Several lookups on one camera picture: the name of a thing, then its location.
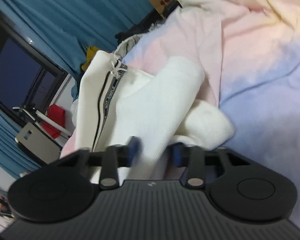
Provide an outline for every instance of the window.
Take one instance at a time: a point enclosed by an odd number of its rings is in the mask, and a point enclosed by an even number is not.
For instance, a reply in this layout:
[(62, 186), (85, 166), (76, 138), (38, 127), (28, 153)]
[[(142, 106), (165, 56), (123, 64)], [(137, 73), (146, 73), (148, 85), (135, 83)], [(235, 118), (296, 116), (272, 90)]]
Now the window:
[(22, 106), (44, 113), (66, 76), (0, 16), (0, 108), (4, 112)]

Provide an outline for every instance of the white garment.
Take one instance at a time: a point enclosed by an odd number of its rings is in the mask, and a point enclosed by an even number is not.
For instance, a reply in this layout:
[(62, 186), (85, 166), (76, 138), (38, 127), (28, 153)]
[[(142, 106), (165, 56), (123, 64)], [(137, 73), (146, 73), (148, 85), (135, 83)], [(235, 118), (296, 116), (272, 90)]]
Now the white garment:
[[(80, 85), (76, 149), (104, 151), (137, 136), (143, 151), (128, 178), (149, 179), (160, 158), (164, 162), (162, 154), (176, 132), (208, 150), (233, 135), (231, 123), (217, 108), (195, 101), (204, 73), (188, 58), (171, 57), (155, 77), (124, 68), (115, 55), (96, 53)], [(119, 171), (121, 180), (126, 175), (127, 169)]]

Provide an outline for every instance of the drawstring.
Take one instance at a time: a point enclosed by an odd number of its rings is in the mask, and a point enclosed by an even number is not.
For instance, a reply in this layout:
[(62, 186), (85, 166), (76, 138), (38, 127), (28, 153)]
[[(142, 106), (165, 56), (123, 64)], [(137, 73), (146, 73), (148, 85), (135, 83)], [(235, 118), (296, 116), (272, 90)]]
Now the drawstring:
[(122, 68), (122, 67), (120, 67), (120, 68), (115, 68), (115, 64), (118, 62), (118, 60), (116, 60), (116, 62), (113, 62), (113, 61), (111, 61), (111, 65), (109, 66), (109, 68), (110, 68), (110, 73), (112, 74), (112, 75), (114, 75), (114, 77), (115, 78), (120, 78), (120, 74), (119, 74), (119, 70), (122, 70), (122, 71), (127, 71), (127, 69), (125, 69), (125, 68)]

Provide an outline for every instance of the white logo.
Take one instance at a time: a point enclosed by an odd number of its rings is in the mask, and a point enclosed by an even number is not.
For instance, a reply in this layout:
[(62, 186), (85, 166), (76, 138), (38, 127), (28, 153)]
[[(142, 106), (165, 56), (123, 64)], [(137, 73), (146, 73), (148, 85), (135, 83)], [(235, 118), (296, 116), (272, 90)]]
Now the white logo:
[(155, 185), (157, 185), (155, 182), (150, 182), (150, 183), (148, 183), (148, 186), (149, 186), (149, 187), (153, 187), (153, 186), (155, 186)]

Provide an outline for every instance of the blue fabric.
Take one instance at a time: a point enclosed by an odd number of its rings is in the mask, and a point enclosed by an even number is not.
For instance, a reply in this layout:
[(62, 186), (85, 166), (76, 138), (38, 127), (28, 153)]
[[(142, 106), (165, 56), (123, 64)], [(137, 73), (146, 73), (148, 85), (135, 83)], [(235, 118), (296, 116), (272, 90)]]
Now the blue fabric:
[(0, 110), (0, 166), (15, 179), (26, 170), (40, 167), (18, 148), (14, 138), (20, 129)]
[(88, 46), (116, 48), (114, 35), (153, 9), (148, 0), (0, 0), (0, 11), (78, 81)]
[(221, 91), (220, 109), (235, 127), (225, 143), (289, 178), (298, 201), (290, 219), (300, 227), (300, 42), (291, 42), (271, 70)]

